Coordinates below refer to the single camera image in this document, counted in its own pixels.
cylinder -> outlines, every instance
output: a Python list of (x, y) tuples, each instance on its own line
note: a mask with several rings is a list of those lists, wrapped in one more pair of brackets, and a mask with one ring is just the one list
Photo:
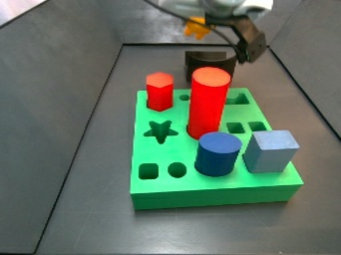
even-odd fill
[(231, 173), (238, 153), (240, 140), (224, 132), (210, 132), (198, 140), (195, 169), (207, 176), (223, 176)]
[(199, 68), (191, 75), (187, 133), (194, 139), (218, 131), (228, 85), (230, 74), (219, 68)]

star-shaped hole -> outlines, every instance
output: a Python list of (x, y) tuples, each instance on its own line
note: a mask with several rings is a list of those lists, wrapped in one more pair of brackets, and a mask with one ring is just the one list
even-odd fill
[(144, 133), (144, 136), (154, 136), (159, 144), (166, 142), (167, 136), (178, 135), (178, 132), (171, 129), (171, 121), (166, 121), (162, 124), (150, 122), (151, 130)]

red cylinder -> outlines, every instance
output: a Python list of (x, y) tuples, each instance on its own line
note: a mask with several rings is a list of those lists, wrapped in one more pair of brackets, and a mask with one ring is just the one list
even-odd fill
[(199, 68), (191, 75), (187, 133), (194, 139), (218, 131), (230, 74), (219, 68)]

hole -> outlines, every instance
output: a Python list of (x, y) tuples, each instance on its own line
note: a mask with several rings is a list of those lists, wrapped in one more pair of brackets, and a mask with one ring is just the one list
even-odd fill
[(240, 123), (226, 123), (226, 126), (230, 133), (244, 133)]
[(144, 133), (145, 137), (154, 136), (159, 144), (166, 142), (167, 136), (178, 135), (178, 132), (171, 129), (171, 121), (166, 121), (162, 124), (150, 122), (151, 130)]
[(168, 166), (168, 174), (174, 178), (182, 178), (186, 175), (186, 166), (179, 162), (171, 163)]
[(178, 97), (182, 101), (188, 101), (188, 95), (180, 95)]
[(139, 179), (156, 179), (159, 177), (159, 166), (156, 163), (143, 163), (139, 167)]
[(262, 122), (251, 122), (248, 123), (248, 126), (252, 131), (266, 131), (266, 127)]
[(250, 102), (244, 93), (239, 93), (234, 99), (227, 98), (226, 104), (227, 105), (247, 105), (250, 104)]

cube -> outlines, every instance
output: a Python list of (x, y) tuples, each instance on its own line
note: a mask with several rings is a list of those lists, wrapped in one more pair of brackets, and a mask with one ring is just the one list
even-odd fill
[(243, 155), (248, 172), (281, 172), (298, 149), (289, 130), (255, 131)]

